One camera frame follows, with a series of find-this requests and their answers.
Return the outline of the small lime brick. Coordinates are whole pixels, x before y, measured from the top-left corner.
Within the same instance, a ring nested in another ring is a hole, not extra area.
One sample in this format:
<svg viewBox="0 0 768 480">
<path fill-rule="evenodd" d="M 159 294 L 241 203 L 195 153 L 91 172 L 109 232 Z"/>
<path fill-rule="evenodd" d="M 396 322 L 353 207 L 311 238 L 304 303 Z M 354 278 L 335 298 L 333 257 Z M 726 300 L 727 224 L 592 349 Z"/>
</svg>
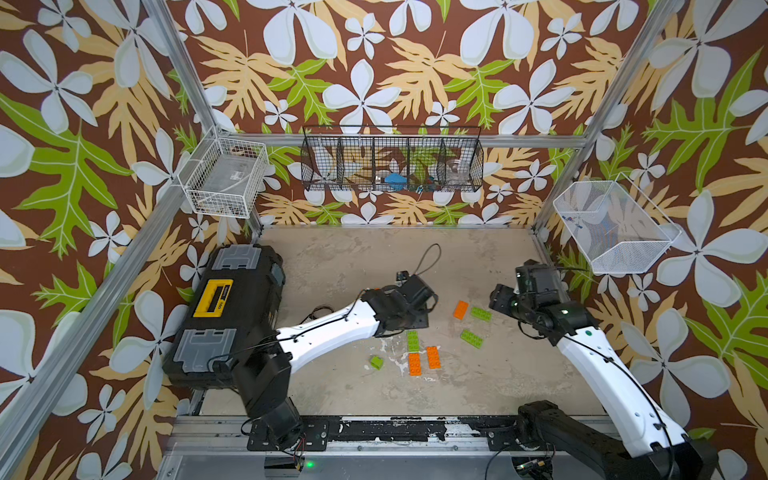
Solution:
<svg viewBox="0 0 768 480">
<path fill-rule="evenodd" d="M 372 366 L 374 369 L 376 369 L 376 370 L 381 370 L 381 369 L 382 369 L 382 367 L 383 367 L 383 365 L 384 365 L 384 361 L 383 361 L 383 359 L 382 359 L 382 358 L 380 358 L 380 357 L 378 357 L 378 356 L 372 356 L 372 357 L 370 358 L 370 365 L 371 365 L 371 366 Z"/>
</svg>

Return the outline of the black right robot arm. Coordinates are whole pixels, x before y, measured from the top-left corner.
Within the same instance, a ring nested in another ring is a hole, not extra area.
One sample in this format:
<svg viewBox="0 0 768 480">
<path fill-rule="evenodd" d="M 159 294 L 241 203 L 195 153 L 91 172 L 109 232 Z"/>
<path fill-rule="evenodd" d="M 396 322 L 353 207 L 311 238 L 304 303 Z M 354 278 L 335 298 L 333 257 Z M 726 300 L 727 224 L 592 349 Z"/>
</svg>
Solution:
<svg viewBox="0 0 768 480">
<path fill-rule="evenodd" d="M 515 276 L 515 287 L 494 288 L 490 309 L 532 327 L 535 339 L 556 347 L 618 433 L 612 438 L 550 401 L 535 401 L 518 409 L 514 435 L 520 447 L 565 452 L 603 479 L 709 479 L 719 471 L 717 450 L 705 439 L 691 438 L 662 410 L 581 303 L 562 299 L 554 267 L 528 260 Z"/>
</svg>

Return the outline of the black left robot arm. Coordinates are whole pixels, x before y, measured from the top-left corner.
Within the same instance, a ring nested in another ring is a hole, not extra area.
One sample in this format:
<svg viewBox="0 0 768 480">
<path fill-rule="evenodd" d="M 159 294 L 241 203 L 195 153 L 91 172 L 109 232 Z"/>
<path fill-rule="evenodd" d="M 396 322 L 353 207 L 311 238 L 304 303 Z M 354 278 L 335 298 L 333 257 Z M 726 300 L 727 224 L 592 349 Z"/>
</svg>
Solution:
<svg viewBox="0 0 768 480">
<path fill-rule="evenodd" d="M 420 276 L 403 272 L 397 284 L 363 289 L 351 304 L 328 315 L 265 333 L 234 354 L 231 364 L 251 424 L 265 429 L 277 450 L 297 446 L 305 426 L 288 395 L 292 375 L 352 342 L 427 328 L 438 301 Z"/>
</svg>

